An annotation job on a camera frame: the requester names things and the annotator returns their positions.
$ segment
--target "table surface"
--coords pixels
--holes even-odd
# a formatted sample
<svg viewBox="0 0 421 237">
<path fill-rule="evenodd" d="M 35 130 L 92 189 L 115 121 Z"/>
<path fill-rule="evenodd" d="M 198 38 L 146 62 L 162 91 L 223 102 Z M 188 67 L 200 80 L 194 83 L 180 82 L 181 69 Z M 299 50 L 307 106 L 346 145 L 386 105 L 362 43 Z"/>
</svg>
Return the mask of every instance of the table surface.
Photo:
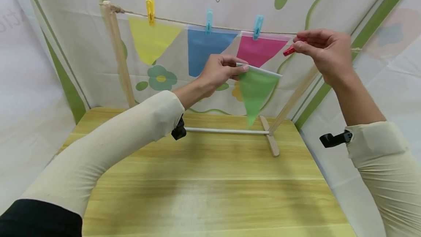
<svg viewBox="0 0 421 237">
<path fill-rule="evenodd" d="M 61 150 L 123 111 L 91 109 Z M 189 127 L 246 127 L 240 116 L 183 119 Z M 256 120 L 250 129 L 263 127 Z M 265 135 L 189 132 L 145 146 L 99 179 L 83 236 L 355 236 L 293 123 L 283 121 L 274 137 L 278 157 Z"/>
</svg>

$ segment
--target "yellow clothespin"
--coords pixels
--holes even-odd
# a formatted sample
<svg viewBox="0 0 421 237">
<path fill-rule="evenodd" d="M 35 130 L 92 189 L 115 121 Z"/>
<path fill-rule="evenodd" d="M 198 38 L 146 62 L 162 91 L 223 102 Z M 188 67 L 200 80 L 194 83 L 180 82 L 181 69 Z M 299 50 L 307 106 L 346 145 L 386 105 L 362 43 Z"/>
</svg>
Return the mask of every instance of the yellow clothespin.
<svg viewBox="0 0 421 237">
<path fill-rule="evenodd" d="M 155 25 L 155 1 L 146 0 L 146 11 L 148 12 L 149 25 Z"/>
</svg>

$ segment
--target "finger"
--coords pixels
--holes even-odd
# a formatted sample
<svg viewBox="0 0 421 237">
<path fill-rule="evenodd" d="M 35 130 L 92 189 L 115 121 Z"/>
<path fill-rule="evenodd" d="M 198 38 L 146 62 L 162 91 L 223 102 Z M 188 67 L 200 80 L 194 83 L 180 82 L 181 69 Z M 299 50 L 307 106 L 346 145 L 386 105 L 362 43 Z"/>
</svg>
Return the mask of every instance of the finger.
<svg viewBox="0 0 421 237">
<path fill-rule="evenodd" d="M 297 41 L 307 41 L 307 39 L 306 38 L 299 38 L 299 37 L 295 37 L 295 38 L 293 38 L 293 40 L 292 40 L 293 42 L 297 42 Z"/>
<path fill-rule="evenodd" d="M 249 64 L 248 62 L 246 62 L 245 60 L 239 59 L 233 55 L 227 55 L 227 54 L 223 54 L 221 55 L 222 57 L 222 65 L 224 66 L 231 66 L 231 67 L 235 67 L 236 63 L 244 63 L 244 64 Z"/>
<path fill-rule="evenodd" d="M 320 51 L 319 48 L 311 46 L 310 44 L 307 44 L 302 41 L 297 41 L 296 43 L 294 43 L 294 49 L 298 53 L 302 53 L 311 57 L 315 57 Z"/>
<path fill-rule="evenodd" d="M 308 44 L 310 44 L 310 45 L 311 45 L 311 46 L 313 46 L 313 47 L 316 47 L 316 48 L 321 48 L 321 49 L 324 49 L 324 48 L 326 48 L 326 47 L 327 47 L 327 45 L 326 45 L 326 44 L 322 44 L 322 43 L 314 43 L 314 42 L 309 43 L 309 42 L 308 42 Z"/>
<path fill-rule="evenodd" d="M 306 40 L 307 43 L 321 43 L 321 44 L 326 44 L 327 40 L 323 39 L 323 38 L 308 38 Z"/>
<path fill-rule="evenodd" d="M 322 38 L 328 40 L 331 36 L 337 34 L 337 32 L 330 29 L 309 29 L 306 31 L 299 31 L 297 33 L 298 38 Z"/>
<path fill-rule="evenodd" d="M 245 73 L 246 71 L 249 70 L 248 65 L 241 65 L 241 66 L 238 66 L 238 67 L 227 66 L 225 68 L 227 68 L 230 77 L 237 76 L 239 74 L 243 74 L 243 73 Z"/>
</svg>

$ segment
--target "triangular flag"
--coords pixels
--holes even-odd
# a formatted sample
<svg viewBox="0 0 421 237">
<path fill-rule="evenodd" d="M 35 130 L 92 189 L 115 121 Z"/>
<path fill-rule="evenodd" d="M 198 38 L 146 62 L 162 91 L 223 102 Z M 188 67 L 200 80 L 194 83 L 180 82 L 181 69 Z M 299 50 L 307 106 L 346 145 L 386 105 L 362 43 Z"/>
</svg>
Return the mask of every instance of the triangular flag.
<svg viewBox="0 0 421 237">
<path fill-rule="evenodd" d="M 247 127 L 250 127 L 258 116 L 264 101 L 279 81 L 279 77 L 249 69 L 246 73 L 240 74 L 238 79 L 239 90 L 246 107 Z"/>
<path fill-rule="evenodd" d="M 253 34 L 243 32 L 239 42 L 237 57 L 246 60 L 254 67 L 260 68 L 265 62 L 272 59 L 291 38 L 283 35 L 264 37 L 264 35 L 260 34 L 257 40 L 253 40 Z"/>
<path fill-rule="evenodd" d="M 238 31 L 214 28 L 210 34 L 206 34 L 204 27 L 188 26 L 189 75 L 199 76 L 209 55 L 220 54 L 237 35 Z"/>
<path fill-rule="evenodd" d="M 161 57 L 164 51 L 183 30 L 179 24 L 171 26 L 169 23 L 158 22 L 150 26 L 147 17 L 127 14 L 134 46 L 139 59 L 147 65 L 152 65 Z"/>
</svg>

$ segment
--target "arm sleeve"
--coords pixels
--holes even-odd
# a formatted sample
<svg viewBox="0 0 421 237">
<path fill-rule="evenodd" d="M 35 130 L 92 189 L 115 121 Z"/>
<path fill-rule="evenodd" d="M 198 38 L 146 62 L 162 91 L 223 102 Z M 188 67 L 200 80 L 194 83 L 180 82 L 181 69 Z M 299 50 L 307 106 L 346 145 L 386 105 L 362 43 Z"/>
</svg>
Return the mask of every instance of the arm sleeve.
<svg viewBox="0 0 421 237">
<path fill-rule="evenodd" d="M 387 236 L 421 236 L 421 172 L 394 123 L 346 128 L 349 158 L 379 209 Z"/>
<path fill-rule="evenodd" d="M 82 218 L 100 176 L 134 151 L 171 132 L 184 111 L 172 92 L 163 91 L 150 97 L 58 154 L 17 202 L 29 199 L 53 204 Z M 17 217 L 25 224 L 29 218 L 22 210 L 22 205 L 15 204 L 6 215 L 13 217 L 15 224 Z M 3 214 L 0 222 L 4 222 L 5 217 Z"/>
</svg>

